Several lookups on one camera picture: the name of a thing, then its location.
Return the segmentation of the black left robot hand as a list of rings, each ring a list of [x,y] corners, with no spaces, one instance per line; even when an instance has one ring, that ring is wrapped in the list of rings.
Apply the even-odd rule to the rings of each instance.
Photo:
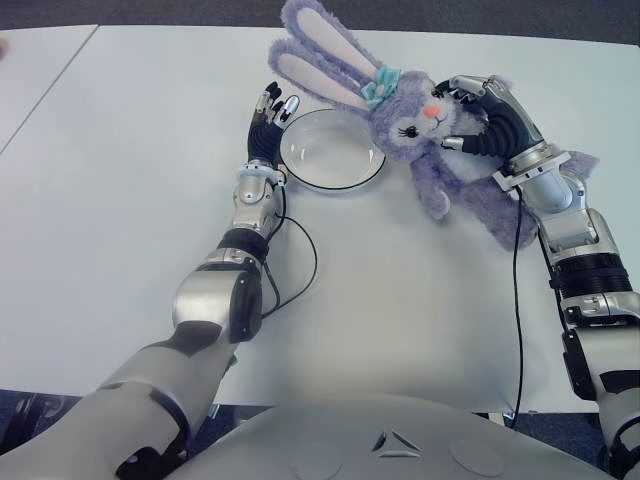
[[[282,89],[276,81],[260,94],[250,122],[247,138],[248,160],[278,167],[284,130],[292,122],[300,105],[297,95],[281,100]]]

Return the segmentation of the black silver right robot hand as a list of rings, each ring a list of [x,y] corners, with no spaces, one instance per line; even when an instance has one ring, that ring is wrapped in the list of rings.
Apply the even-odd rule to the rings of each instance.
[[[497,76],[456,75],[437,84],[435,91],[462,105],[479,104],[487,118],[482,133],[446,136],[441,141],[445,150],[510,160],[544,141],[510,87]]]

